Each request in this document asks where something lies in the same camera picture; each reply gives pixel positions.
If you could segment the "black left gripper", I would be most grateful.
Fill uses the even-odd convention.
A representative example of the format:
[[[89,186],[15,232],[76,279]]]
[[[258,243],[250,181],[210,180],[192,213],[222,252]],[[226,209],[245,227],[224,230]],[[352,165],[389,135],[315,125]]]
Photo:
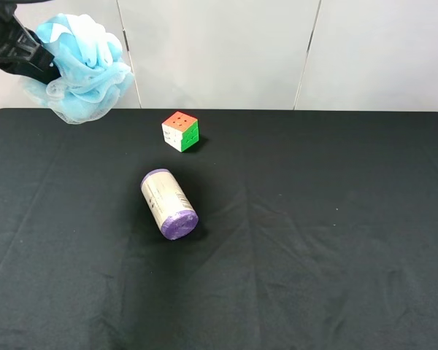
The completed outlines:
[[[61,74],[54,56],[15,17],[16,1],[0,1],[0,69],[45,85]]]

